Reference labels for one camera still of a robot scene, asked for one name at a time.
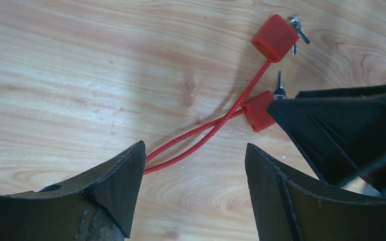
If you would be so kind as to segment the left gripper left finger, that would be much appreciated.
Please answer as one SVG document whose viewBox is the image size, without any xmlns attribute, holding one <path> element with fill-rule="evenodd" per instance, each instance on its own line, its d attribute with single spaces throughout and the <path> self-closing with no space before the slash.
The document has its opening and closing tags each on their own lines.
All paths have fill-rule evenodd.
<svg viewBox="0 0 386 241">
<path fill-rule="evenodd" d="M 125 240 L 145 169 L 139 141 L 38 192 L 0 195 L 0 240 Z"/>
</svg>

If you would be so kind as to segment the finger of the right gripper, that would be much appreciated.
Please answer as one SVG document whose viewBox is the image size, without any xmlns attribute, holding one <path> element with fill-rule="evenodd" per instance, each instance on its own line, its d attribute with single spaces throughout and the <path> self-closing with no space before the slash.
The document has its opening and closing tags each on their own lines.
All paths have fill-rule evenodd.
<svg viewBox="0 0 386 241">
<path fill-rule="evenodd" d="M 386 84 L 301 91 L 267 112 L 321 181 L 361 177 L 386 198 Z"/>
</svg>

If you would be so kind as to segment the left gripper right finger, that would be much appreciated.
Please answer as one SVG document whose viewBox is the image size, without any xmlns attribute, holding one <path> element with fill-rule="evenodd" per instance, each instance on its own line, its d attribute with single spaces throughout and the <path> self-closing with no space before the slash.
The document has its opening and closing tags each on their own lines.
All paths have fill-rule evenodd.
<svg viewBox="0 0 386 241">
<path fill-rule="evenodd" d="M 245 170 L 260 240 L 386 240 L 386 199 L 315 179 L 249 143 Z"/>
</svg>

